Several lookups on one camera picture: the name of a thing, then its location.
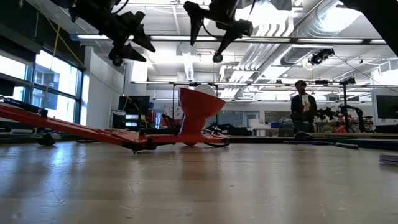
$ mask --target dark shirt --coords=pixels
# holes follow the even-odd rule
[[[293,97],[293,99],[292,99],[292,104],[291,104],[292,114],[297,113],[299,115],[302,115],[301,116],[302,121],[308,121],[309,123],[313,123],[315,113],[317,112],[317,102],[315,102],[315,98],[313,96],[308,95],[308,94],[304,94],[304,95],[308,96],[308,102],[309,102],[308,110],[303,113],[304,105],[300,101],[300,95],[297,95],[297,96]]]

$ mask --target monitor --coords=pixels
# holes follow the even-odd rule
[[[379,119],[398,119],[398,96],[377,95]]]
[[[141,115],[148,115],[149,96],[120,96],[118,109],[125,111],[126,114],[137,115],[139,102],[141,102]]]

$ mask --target man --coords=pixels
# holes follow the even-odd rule
[[[305,92],[305,87],[307,87],[305,81],[297,81],[295,87],[298,95],[293,97],[291,104],[294,133],[314,132],[313,121],[317,112],[317,102],[313,96]]]

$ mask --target wooden floor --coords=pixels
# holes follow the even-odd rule
[[[398,223],[398,167],[333,146],[0,146],[0,223]]]

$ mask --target red robotic base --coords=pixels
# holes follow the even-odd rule
[[[225,147],[229,144],[229,138],[219,133],[202,134],[206,120],[215,116],[225,105],[225,101],[188,88],[181,88],[179,92],[180,105],[185,118],[178,135],[145,134],[143,129],[137,133],[122,129],[96,129],[80,124],[69,123],[55,118],[47,117],[47,110],[38,108],[10,98],[2,98],[19,108],[0,105],[0,117],[18,121],[24,124],[41,128],[50,128],[64,133],[74,134],[81,138],[95,141],[108,142],[129,148],[133,152],[156,149],[157,146],[182,142],[188,146],[196,143],[207,143],[214,147]]]

